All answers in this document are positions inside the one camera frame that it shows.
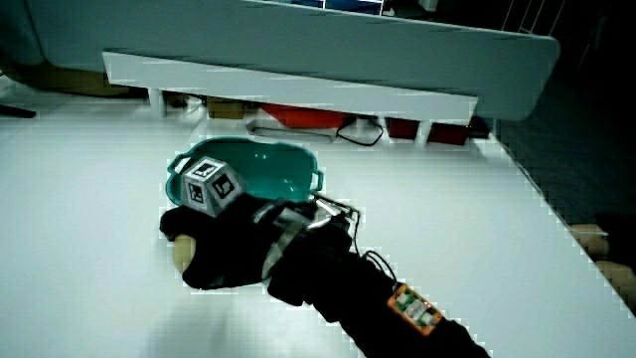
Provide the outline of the person's right hand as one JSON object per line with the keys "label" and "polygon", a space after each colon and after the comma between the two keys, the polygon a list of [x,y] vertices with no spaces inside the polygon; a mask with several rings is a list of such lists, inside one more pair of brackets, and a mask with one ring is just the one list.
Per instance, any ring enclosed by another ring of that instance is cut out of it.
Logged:
{"label": "person's right hand", "polygon": [[183,173],[181,194],[181,205],[162,215],[159,229],[174,244],[182,280],[196,289],[265,280],[315,217],[311,203],[249,194],[228,163],[211,157]]}

